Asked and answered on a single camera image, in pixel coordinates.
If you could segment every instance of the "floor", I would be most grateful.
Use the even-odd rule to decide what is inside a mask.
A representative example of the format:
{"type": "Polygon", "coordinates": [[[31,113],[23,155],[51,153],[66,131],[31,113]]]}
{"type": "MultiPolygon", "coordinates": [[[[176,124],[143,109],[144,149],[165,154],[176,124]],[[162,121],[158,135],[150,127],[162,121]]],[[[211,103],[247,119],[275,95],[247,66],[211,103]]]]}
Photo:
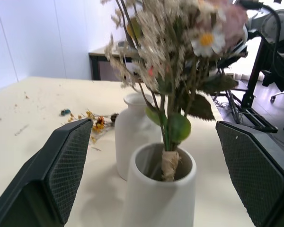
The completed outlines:
{"type": "MultiPolygon", "coordinates": [[[[279,130],[277,134],[270,134],[270,136],[276,141],[276,143],[284,150],[284,95],[277,96],[273,103],[270,102],[270,97],[275,93],[280,92],[275,84],[271,84],[269,87],[262,86],[262,82],[258,82],[254,95],[252,108],[257,111],[260,115],[265,117],[272,125],[276,126],[279,130]]],[[[239,98],[243,96],[243,92],[235,91],[235,95],[239,98]]],[[[225,97],[218,97],[218,102],[223,107],[218,107],[223,119],[228,122],[233,122],[231,111],[228,108],[228,101],[225,97]]],[[[242,122],[244,125],[253,125],[245,116],[242,117],[242,122]]]]}

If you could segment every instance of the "table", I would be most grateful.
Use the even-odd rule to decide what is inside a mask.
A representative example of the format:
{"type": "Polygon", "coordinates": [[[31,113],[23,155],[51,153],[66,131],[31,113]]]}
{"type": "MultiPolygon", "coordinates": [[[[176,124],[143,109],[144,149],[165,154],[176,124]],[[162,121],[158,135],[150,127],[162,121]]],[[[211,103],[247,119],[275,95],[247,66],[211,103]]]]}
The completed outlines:
{"type": "MultiPolygon", "coordinates": [[[[122,98],[131,92],[121,89],[119,82],[33,77],[0,90],[0,195],[53,130],[67,122],[67,116],[59,116],[61,109],[69,108],[74,114],[86,109],[112,114],[126,108],[122,98]]],[[[222,120],[210,97],[208,100],[216,120],[222,120]]],[[[215,122],[190,121],[192,133],[181,147],[197,163],[194,226],[253,227],[231,183],[215,122]]],[[[89,147],[66,226],[119,227],[125,194],[126,181],[117,174],[115,137],[110,131],[89,147]]]]}
{"type": "MultiPolygon", "coordinates": [[[[115,43],[114,45],[114,50],[113,50],[113,57],[114,58],[120,58],[119,53],[115,50],[115,46],[117,45],[118,42],[115,43]]],[[[89,63],[90,63],[90,69],[92,71],[92,80],[101,80],[101,74],[100,74],[100,67],[99,67],[99,62],[100,61],[108,61],[105,54],[104,54],[105,46],[96,49],[92,52],[89,52],[89,63]]],[[[125,57],[123,59],[124,62],[132,62],[131,57],[125,57]]]]}

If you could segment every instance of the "black mesh panel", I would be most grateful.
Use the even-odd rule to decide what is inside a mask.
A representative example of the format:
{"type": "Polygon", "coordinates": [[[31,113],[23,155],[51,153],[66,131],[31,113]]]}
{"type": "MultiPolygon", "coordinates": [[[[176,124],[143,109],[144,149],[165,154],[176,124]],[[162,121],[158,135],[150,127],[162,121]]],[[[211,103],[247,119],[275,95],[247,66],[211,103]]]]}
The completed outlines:
{"type": "Polygon", "coordinates": [[[231,181],[256,227],[262,227],[282,195],[284,178],[251,138],[217,126],[231,181]]]}
{"type": "Polygon", "coordinates": [[[80,185],[90,131],[89,122],[69,134],[48,174],[48,187],[63,224],[69,218],[80,185]]]}

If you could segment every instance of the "white vase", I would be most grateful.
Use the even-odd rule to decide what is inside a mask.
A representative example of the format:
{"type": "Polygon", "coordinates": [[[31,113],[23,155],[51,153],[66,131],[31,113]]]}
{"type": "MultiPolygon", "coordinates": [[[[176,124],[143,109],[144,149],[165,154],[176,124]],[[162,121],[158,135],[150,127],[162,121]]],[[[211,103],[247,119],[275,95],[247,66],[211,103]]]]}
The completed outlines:
{"type": "Polygon", "coordinates": [[[174,182],[162,182],[163,144],[148,144],[132,155],[121,227],[192,227],[196,164],[178,149],[174,182]]]}
{"type": "MultiPolygon", "coordinates": [[[[150,95],[146,98],[153,102],[150,95]]],[[[146,116],[147,105],[141,93],[127,95],[124,102],[128,108],[115,121],[115,151],[118,173],[127,180],[132,154],[143,144],[161,142],[161,129],[146,116]]]]}

